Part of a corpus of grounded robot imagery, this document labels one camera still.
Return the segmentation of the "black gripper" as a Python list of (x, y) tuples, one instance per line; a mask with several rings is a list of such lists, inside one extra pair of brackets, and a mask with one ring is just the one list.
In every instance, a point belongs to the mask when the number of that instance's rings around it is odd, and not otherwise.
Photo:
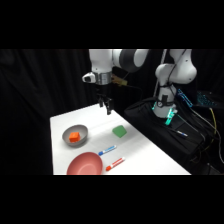
[(107, 108), (107, 115), (111, 114), (111, 103), (112, 103), (112, 99), (110, 99), (111, 97), (111, 93), (112, 93), (112, 87), (110, 84), (107, 85), (97, 85), (96, 86), (96, 93), (97, 93), (97, 98), (99, 99), (99, 105), (100, 107), (104, 106), (103, 103), (103, 99), (106, 100), (106, 108)]

